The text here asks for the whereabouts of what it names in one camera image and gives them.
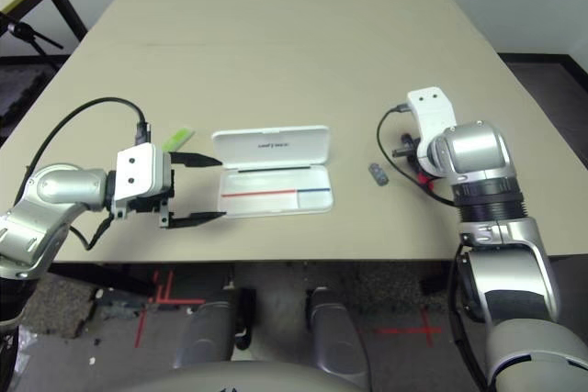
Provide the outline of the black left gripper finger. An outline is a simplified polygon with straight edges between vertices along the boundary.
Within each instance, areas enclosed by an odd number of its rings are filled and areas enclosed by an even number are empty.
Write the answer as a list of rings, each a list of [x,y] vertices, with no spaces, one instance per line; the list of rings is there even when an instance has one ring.
[[[206,224],[212,220],[217,218],[221,218],[225,216],[225,212],[198,212],[198,213],[190,213],[187,217],[184,218],[175,218],[174,213],[171,212],[169,214],[169,219],[167,221],[167,228],[171,229],[181,229],[181,228],[192,228],[198,227],[200,225]]]
[[[182,164],[185,167],[203,168],[222,165],[221,161],[200,153],[174,151],[169,155],[172,164]]]

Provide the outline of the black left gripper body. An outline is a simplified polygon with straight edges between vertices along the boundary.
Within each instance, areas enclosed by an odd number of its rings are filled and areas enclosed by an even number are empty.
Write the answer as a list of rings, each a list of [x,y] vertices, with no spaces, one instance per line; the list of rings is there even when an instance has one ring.
[[[130,212],[158,213],[159,225],[166,226],[166,204],[173,190],[169,155],[119,155],[110,213],[114,220]]]

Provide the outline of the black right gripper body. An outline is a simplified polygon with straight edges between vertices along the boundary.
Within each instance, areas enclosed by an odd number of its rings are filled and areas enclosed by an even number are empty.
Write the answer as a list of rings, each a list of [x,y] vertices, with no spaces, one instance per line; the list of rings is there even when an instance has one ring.
[[[417,157],[417,148],[420,144],[420,138],[414,138],[408,133],[401,135],[401,147],[392,151],[393,158],[404,158],[415,174],[428,175],[428,172],[419,163]]]

